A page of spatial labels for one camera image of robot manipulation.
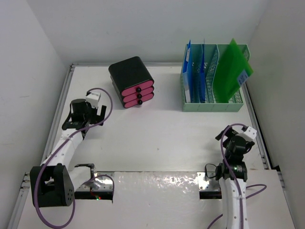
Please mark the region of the pink bottom drawer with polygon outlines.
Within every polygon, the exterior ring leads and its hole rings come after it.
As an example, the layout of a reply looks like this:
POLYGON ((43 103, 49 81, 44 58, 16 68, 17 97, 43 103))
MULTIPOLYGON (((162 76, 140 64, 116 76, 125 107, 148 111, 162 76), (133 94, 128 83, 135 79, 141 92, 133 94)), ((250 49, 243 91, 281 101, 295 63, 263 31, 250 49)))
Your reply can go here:
POLYGON ((133 106, 136 106, 136 105, 142 105, 144 102, 146 102, 148 100, 151 100, 153 97, 154 97, 154 93, 150 93, 150 94, 142 96, 141 99, 136 98, 136 99, 131 100, 129 102, 123 103, 122 105, 123 105, 124 108, 130 108, 130 107, 133 107, 133 106))

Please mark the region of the pink drawer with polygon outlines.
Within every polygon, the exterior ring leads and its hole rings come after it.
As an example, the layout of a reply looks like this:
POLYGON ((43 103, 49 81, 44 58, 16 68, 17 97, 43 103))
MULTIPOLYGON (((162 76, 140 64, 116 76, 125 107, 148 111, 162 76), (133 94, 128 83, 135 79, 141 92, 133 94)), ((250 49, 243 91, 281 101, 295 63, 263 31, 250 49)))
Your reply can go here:
POLYGON ((148 87, 146 89, 141 90, 141 92, 135 92, 133 94, 123 96, 122 101, 124 103, 130 102, 132 100, 141 99, 143 96, 148 95, 154 91, 154 87, 148 87))
POLYGON ((136 98, 136 99, 131 100, 129 102, 123 103, 122 105, 123 105, 124 108, 130 108, 130 107, 133 107, 133 106, 136 106, 136 105, 142 105, 144 102, 146 102, 148 100, 151 100, 153 97, 154 97, 154 93, 150 93, 150 94, 142 96, 141 99, 136 98))
POLYGON ((131 86, 131 87, 127 88, 127 89, 124 89, 121 92, 121 95, 122 96, 128 96, 128 95, 133 94, 133 93, 139 93, 142 90, 153 86, 153 84, 154 84, 154 80, 145 81, 143 83, 131 86))

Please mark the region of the pink top drawer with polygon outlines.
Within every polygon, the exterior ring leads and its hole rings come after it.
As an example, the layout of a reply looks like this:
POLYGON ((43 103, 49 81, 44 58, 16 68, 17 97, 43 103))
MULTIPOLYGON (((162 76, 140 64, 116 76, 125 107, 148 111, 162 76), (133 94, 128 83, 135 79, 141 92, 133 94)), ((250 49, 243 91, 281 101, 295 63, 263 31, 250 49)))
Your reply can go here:
POLYGON ((154 80, 145 81, 143 83, 131 86, 131 87, 127 88, 127 89, 124 89, 121 92, 121 95, 122 96, 128 96, 128 95, 133 94, 133 93, 139 93, 142 90, 153 86, 153 84, 154 84, 154 80))

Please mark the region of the dark blue clipboard folder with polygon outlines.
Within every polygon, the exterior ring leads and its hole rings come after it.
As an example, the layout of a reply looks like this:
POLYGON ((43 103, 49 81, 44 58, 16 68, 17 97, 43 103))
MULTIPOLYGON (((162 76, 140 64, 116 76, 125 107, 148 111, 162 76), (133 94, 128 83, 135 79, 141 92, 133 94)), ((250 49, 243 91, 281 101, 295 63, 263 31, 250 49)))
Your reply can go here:
POLYGON ((199 87, 199 98, 201 103, 205 103, 205 66, 204 66, 204 42, 202 44, 202 62, 200 67, 200 87, 199 87))

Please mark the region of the green clip file folder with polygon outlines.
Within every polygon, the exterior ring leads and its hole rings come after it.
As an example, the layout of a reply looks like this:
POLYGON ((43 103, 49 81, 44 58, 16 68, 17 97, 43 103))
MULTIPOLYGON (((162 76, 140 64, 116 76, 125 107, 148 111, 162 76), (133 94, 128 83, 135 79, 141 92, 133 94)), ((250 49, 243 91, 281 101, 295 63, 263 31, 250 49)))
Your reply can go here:
POLYGON ((212 84, 216 102, 228 103, 253 73, 248 59, 236 40, 232 39, 216 67, 212 84))

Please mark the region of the light blue book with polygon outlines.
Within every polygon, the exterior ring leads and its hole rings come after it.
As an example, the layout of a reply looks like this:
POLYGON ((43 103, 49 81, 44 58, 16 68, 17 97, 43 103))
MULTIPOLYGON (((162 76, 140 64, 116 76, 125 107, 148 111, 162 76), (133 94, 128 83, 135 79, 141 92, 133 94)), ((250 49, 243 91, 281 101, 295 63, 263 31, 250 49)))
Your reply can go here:
POLYGON ((189 41, 186 45, 182 74, 185 100, 187 103, 191 103, 193 98, 193 60, 191 51, 191 41, 189 41))

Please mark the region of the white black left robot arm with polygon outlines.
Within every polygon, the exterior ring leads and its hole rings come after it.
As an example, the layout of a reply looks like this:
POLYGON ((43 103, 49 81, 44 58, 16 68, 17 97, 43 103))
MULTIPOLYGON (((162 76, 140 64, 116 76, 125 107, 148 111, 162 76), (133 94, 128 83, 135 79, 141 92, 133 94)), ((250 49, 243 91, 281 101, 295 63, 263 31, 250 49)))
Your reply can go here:
POLYGON ((106 106, 99 109, 99 100, 98 95, 88 95, 71 101, 57 145, 40 166, 34 166, 30 171, 34 206, 70 206, 75 199, 75 189, 91 178, 93 164, 78 164, 72 171, 68 171, 68 167, 88 127, 101 125, 105 118, 106 106))

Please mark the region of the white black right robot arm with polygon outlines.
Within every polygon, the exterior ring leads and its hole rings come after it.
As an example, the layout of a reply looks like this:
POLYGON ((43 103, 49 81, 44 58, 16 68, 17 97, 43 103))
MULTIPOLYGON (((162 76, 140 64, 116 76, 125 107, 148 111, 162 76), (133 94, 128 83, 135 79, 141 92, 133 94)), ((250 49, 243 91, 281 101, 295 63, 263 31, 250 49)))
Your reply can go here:
POLYGON ((247 168, 244 155, 254 146, 257 131, 244 124, 228 125, 215 139, 220 141, 223 160, 216 166, 225 229, 248 229, 246 209, 247 168))

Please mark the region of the pink middle drawer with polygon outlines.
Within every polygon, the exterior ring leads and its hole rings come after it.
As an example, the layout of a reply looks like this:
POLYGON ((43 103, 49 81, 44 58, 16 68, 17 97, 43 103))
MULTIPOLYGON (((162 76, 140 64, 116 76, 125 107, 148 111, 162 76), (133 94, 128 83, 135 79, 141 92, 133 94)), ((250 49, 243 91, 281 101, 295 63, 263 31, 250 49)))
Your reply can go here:
POLYGON ((141 90, 141 92, 135 92, 133 94, 123 96, 122 101, 124 103, 130 102, 132 100, 141 99, 143 96, 148 95, 154 91, 154 87, 148 87, 146 89, 141 90))

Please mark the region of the black drawer cabinet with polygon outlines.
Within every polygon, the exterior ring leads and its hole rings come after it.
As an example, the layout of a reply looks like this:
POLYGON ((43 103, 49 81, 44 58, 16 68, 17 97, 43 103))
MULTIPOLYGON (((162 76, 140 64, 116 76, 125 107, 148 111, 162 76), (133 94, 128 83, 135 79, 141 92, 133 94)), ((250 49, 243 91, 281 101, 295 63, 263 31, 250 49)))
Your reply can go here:
POLYGON ((131 86, 154 80, 140 57, 135 56, 109 66, 115 91, 123 104, 121 92, 131 86))

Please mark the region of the mint green file rack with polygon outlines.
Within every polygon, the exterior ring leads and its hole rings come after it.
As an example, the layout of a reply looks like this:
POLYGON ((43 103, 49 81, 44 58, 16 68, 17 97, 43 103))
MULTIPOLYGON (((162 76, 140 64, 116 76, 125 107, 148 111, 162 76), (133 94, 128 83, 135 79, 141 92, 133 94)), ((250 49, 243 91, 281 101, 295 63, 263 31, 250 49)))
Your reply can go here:
POLYGON ((191 60, 193 74, 193 87, 198 86, 202 60, 204 60, 205 74, 205 100, 201 100, 199 95, 194 95, 192 102, 186 101, 184 89, 184 70, 180 74, 180 87, 182 92, 182 110, 184 112, 238 112, 244 105, 241 91, 238 90, 228 103, 217 103, 213 94, 213 79, 216 72, 218 60, 224 54, 227 44, 192 44, 191 60))

